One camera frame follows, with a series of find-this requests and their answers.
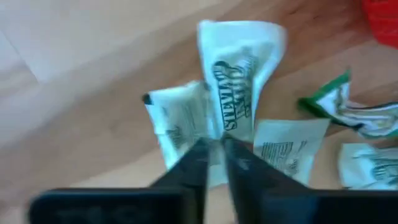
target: green and white packet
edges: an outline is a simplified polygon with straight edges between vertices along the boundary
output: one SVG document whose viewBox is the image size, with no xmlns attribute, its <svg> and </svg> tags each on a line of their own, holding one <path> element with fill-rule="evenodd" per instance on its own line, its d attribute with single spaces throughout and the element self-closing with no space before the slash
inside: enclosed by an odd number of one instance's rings
<svg viewBox="0 0 398 224">
<path fill-rule="evenodd" d="M 329 119 L 260 120 L 253 153 L 279 171 L 308 185 L 315 154 L 321 147 Z"/>
<path fill-rule="evenodd" d="M 353 190 L 398 190 L 398 147 L 375 149 L 344 144 L 338 170 L 341 184 Z"/>
<path fill-rule="evenodd" d="M 257 102 L 285 52 L 285 29 L 261 21 L 202 21 L 198 49 L 210 86 L 216 138 L 253 141 Z"/>
<path fill-rule="evenodd" d="M 167 169 L 171 169 L 200 138 L 208 138 L 211 145 L 209 186 L 228 182 L 222 148 L 212 140 L 212 104 L 204 81 L 150 91 L 143 100 Z"/>
<path fill-rule="evenodd" d="M 398 103 L 360 106 L 350 102 L 350 70 L 321 87 L 311 97 L 299 100 L 314 115 L 331 118 L 334 123 L 349 126 L 366 138 L 398 136 Z"/>
</svg>

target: crumpled packet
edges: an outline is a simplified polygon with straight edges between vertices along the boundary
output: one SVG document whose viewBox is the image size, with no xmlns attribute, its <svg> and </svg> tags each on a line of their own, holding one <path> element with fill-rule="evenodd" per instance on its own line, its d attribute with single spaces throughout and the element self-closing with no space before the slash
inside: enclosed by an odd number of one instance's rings
<svg viewBox="0 0 398 224">
<path fill-rule="evenodd" d="M 338 170 L 341 184 L 353 190 L 398 190 L 398 147 L 344 144 Z"/>
<path fill-rule="evenodd" d="M 285 51 L 285 29 L 261 21 L 202 21 L 198 48 L 214 103 L 216 138 L 253 142 L 262 87 Z"/>
<path fill-rule="evenodd" d="M 308 185 L 315 154 L 321 148 L 329 119 L 260 120 L 253 153 L 279 171 Z"/>
<path fill-rule="evenodd" d="M 150 91 L 143 96 L 143 101 L 167 169 L 171 169 L 200 138 L 207 138 L 211 146 L 209 186 L 228 182 L 221 144 L 212 140 L 212 104 L 204 81 Z"/>
<path fill-rule="evenodd" d="M 379 106 L 358 106 L 349 101 L 350 70 L 327 83 L 311 97 L 298 101 L 311 113 L 349 126 L 366 138 L 398 136 L 398 102 Z"/>
</svg>

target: sweetener packet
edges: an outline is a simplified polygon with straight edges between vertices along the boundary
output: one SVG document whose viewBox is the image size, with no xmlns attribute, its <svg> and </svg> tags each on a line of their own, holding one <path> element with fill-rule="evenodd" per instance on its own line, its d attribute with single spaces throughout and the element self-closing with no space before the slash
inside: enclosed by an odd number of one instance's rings
<svg viewBox="0 0 398 224">
<path fill-rule="evenodd" d="M 285 29 L 260 21 L 202 21 L 198 48 L 210 86 L 216 138 L 253 141 L 257 102 L 285 51 Z"/>
<path fill-rule="evenodd" d="M 398 147 L 344 144 L 338 161 L 341 184 L 353 190 L 397 190 Z"/>
<path fill-rule="evenodd" d="M 311 97 L 299 100 L 314 115 L 331 118 L 334 123 L 349 126 L 366 138 L 398 136 L 398 103 L 362 106 L 350 102 L 351 71 L 327 83 Z"/>
<path fill-rule="evenodd" d="M 214 139 L 212 104 L 207 84 L 192 81 L 186 85 L 150 91 L 143 101 L 159 140 L 165 165 L 171 169 L 200 139 L 210 145 L 209 186 L 227 183 L 223 153 Z"/>
<path fill-rule="evenodd" d="M 314 157 L 329 122 L 329 119 L 260 120 L 253 153 L 284 174 L 308 185 Z"/>
</svg>

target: wooden floor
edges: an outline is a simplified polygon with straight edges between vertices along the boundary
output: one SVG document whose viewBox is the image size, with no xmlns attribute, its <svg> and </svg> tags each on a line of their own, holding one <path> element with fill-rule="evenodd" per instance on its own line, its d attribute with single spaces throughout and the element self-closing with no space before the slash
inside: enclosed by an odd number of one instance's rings
<svg viewBox="0 0 398 224">
<path fill-rule="evenodd" d="M 398 50 L 373 39 L 359 1 L 249 0 L 220 19 L 271 21 L 289 32 L 287 53 L 262 92 L 257 118 L 311 118 L 297 109 L 297 98 L 310 95 L 347 67 L 353 71 L 352 100 L 367 105 L 398 100 Z M 200 59 L 191 34 L 20 140 L 3 145 L 0 223 L 22 223 L 24 206 L 41 190 L 150 183 L 165 168 L 141 95 L 199 78 Z M 336 169 L 341 143 L 363 141 L 349 129 L 332 126 L 317 154 L 311 186 L 341 187 Z M 233 223 L 225 186 L 210 192 L 207 220 Z"/>
</svg>

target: red object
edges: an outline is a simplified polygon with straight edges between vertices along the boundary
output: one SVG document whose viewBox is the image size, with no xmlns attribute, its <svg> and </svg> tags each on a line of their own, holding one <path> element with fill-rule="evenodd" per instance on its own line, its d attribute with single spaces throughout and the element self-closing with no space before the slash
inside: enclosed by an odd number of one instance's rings
<svg viewBox="0 0 398 224">
<path fill-rule="evenodd" d="M 363 0 L 375 38 L 398 48 L 398 0 Z"/>
</svg>

